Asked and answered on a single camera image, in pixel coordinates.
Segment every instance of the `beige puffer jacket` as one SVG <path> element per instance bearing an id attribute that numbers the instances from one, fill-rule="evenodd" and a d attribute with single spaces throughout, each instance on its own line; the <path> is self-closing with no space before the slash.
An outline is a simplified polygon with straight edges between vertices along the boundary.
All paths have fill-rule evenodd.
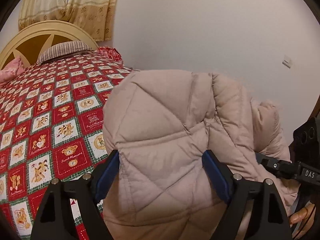
<path id="1" fill-rule="evenodd" d="M 181 70 L 133 72 L 103 108 L 107 151 L 120 171 L 103 204 L 115 240 L 210 239 L 226 205 L 211 189 L 201 155 L 211 149 L 233 173 L 271 178 L 289 211 L 298 184 L 276 179 L 255 151 L 290 160 L 271 103 L 257 103 L 220 74 Z M 250 218 L 247 206 L 237 239 Z"/>

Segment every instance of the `bed sheet with teddy bears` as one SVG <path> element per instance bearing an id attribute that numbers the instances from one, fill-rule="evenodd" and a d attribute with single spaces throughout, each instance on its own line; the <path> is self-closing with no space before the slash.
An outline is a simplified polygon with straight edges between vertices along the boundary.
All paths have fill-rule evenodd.
<path id="1" fill-rule="evenodd" d="M 130 72 L 87 52 L 31 66 L 1 90 L 0 208 L 22 239 L 30 238 L 53 178 L 78 179 L 108 156 L 102 107 Z M 79 236 L 87 239 L 77 201 L 70 204 Z"/>

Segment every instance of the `white wall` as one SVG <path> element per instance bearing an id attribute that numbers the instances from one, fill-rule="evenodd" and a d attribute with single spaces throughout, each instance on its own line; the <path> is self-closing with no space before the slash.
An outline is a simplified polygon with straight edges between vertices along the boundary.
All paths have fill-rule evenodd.
<path id="1" fill-rule="evenodd" d="M 0 50 L 17 33 L 18 13 L 0 32 Z M 278 104 L 288 142 L 320 93 L 320 25 L 303 0 L 118 0 L 112 43 L 134 68 L 241 81 Z M 291 69 L 281 64 L 285 54 Z"/>

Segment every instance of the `arched headboard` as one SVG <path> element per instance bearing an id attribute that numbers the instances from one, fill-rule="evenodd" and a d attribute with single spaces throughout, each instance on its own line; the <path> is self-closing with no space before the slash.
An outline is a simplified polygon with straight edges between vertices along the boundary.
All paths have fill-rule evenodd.
<path id="1" fill-rule="evenodd" d="M 5 46 L 0 54 L 0 69 L 18 56 L 29 67 L 46 49 L 66 41 L 82 41 L 93 50 L 98 48 L 93 38 L 78 26 L 56 20 L 39 22 L 20 31 Z"/>

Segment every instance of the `yellow curtain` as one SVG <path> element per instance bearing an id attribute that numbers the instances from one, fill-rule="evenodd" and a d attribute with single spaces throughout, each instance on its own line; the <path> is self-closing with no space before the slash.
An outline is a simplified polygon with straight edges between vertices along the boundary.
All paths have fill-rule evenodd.
<path id="1" fill-rule="evenodd" d="M 19 29 L 40 21 L 61 20 L 73 23 L 95 41 L 112 38 L 116 0 L 23 0 Z"/>

